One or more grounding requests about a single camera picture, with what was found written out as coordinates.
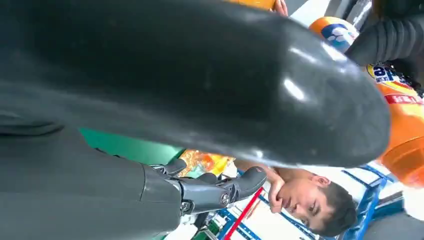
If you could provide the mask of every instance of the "green surface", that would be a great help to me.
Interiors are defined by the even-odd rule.
[[[120,155],[129,160],[147,165],[166,164],[183,150],[181,147],[173,147],[87,128],[83,128],[80,131],[92,148],[99,148],[110,155]]]

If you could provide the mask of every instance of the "orange bottle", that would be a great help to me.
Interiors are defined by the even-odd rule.
[[[379,160],[405,185],[424,188],[423,99],[386,64],[370,64],[366,71],[391,113],[389,145]]]
[[[321,17],[309,29],[342,53],[358,36],[349,22],[336,17]],[[423,100],[391,66],[370,64],[365,71],[387,100],[391,113],[390,140],[380,162],[403,184],[424,188]]]
[[[241,5],[251,6],[259,9],[272,9],[275,4],[275,0],[228,0],[232,3],[238,3]]]

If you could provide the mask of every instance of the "skin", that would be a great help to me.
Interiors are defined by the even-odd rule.
[[[236,160],[235,165],[244,171],[253,166],[264,169],[271,183],[268,200],[273,213],[279,213],[284,208],[310,229],[321,230],[324,221],[334,211],[320,190],[331,183],[326,177],[304,169],[272,168],[257,162]]]
[[[274,9],[270,9],[270,10],[284,17],[289,16],[289,11],[287,10],[287,5],[284,0],[276,0]]]
[[[301,172],[295,169],[284,170],[292,171],[292,174],[294,172],[294,177],[285,181],[278,191],[276,199],[281,200],[281,205],[276,207],[286,209],[313,230],[323,229],[324,221],[334,210],[328,206],[327,197],[320,188],[326,188],[331,183],[330,180],[303,169],[300,169]]]

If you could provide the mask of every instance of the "blue logo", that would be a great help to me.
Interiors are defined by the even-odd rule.
[[[322,36],[327,39],[333,47],[345,52],[357,37],[356,32],[350,31],[344,24],[334,23],[325,26],[321,30]]]

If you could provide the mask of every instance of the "black corrugated hose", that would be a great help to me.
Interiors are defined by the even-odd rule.
[[[346,51],[360,66],[403,59],[424,49],[424,13],[386,20],[365,29]]]

